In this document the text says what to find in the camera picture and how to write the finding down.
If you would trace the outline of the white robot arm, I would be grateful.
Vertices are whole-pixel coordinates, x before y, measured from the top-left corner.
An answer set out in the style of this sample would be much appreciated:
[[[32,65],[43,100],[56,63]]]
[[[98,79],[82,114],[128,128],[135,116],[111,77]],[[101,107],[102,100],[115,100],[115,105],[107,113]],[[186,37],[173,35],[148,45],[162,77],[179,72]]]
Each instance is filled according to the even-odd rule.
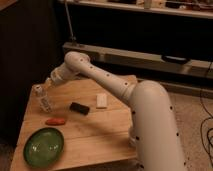
[[[75,51],[65,55],[47,83],[59,86],[77,74],[93,79],[130,108],[140,171],[187,171],[171,100],[161,84],[151,80],[130,83],[94,66],[87,54]]]

